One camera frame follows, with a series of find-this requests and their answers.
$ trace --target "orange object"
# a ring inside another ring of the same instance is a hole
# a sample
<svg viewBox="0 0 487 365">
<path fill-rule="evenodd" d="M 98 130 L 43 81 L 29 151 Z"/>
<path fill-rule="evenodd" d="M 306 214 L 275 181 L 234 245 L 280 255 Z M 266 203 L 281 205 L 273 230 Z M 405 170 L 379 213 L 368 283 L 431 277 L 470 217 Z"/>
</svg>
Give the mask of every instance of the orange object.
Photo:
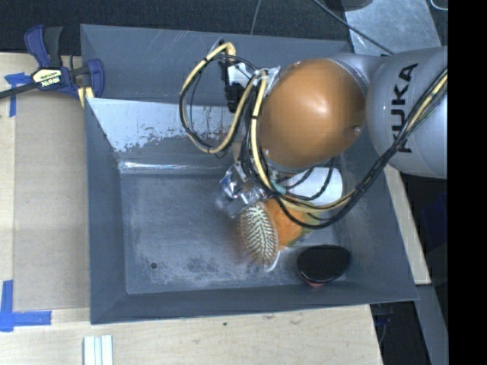
<svg viewBox="0 0 487 365">
<path fill-rule="evenodd" d="M 267 214 L 270 221 L 277 230 L 279 238 L 279 250 L 285 249 L 287 246 L 291 246 L 296 240 L 303 236 L 307 231 L 299 224 L 291 221 L 284 211 L 279 206 L 278 202 L 271 198 L 264 202 L 267 208 Z M 299 221 L 306 221 L 306 214 L 304 212 L 293 210 L 288 208 L 291 214 Z"/>
</svg>

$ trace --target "black round object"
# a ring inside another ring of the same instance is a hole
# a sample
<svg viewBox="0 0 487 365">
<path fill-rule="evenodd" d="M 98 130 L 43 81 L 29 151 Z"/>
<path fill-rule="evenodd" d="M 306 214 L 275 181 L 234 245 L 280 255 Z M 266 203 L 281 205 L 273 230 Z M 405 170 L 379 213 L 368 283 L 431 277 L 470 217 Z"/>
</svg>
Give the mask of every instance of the black round object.
<svg viewBox="0 0 487 365">
<path fill-rule="evenodd" d="M 351 253 L 341 246 L 308 247 L 298 256 L 298 271 L 309 285 L 317 287 L 343 275 L 351 257 Z"/>
</svg>

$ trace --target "blue clamp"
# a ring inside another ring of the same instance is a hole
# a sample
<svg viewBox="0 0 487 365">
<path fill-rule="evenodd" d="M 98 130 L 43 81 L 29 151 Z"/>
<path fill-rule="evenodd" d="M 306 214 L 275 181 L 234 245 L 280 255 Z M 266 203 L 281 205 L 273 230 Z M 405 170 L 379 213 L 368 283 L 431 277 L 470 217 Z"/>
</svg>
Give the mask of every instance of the blue clamp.
<svg viewBox="0 0 487 365">
<path fill-rule="evenodd" d="M 87 61 L 87 66 L 74 70 L 62 66 L 58 53 L 61 32 L 62 27 L 45 28 L 39 24 L 25 33 L 25 45 L 28 52 L 36 59 L 39 68 L 30 76 L 28 84 L 0 92 L 0 99 L 13 97 L 34 88 L 42 91 L 55 90 L 79 99 L 78 89 L 80 87 L 75 83 L 75 77 L 85 74 L 91 74 L 91 89 L 94 96 L 101 96 L 104 88 L 101 61 L 90 59 Z"/>
</svg>

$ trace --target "clamp handle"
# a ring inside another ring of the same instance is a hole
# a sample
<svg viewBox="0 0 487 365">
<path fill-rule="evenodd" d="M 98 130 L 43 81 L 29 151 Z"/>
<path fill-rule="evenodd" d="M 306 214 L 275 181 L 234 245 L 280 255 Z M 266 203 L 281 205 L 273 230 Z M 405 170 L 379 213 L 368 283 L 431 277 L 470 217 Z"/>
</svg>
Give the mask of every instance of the clamp handle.
<svg viewBox="0 0 487 365">
<path fill-rule="evenodd" d="M 59 37 L 62 27 L 46 27 L 38 24 L 30 28 L 24 35 L 24 42 L 29 54 L 36 60 L 40 68 L 62 66 L 59 58 Z"/>
</svg>

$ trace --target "yellow label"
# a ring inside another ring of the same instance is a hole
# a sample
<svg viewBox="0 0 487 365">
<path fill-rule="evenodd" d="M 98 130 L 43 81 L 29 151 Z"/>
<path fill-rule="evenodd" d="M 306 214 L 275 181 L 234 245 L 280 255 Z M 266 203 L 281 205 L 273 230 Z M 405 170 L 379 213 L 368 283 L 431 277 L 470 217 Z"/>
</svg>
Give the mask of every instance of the yellow label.
<svg viewBox="0 0 487 365">
<path fill-rule="evenodd" d="M 62 73 L 60 70 L 43 69 L 39 70 L 35 75 L 32 76 L 34 82 L 41 82 L 49 80 L 50 78 L 55 78 L 60 76 Z"/>
</svg>

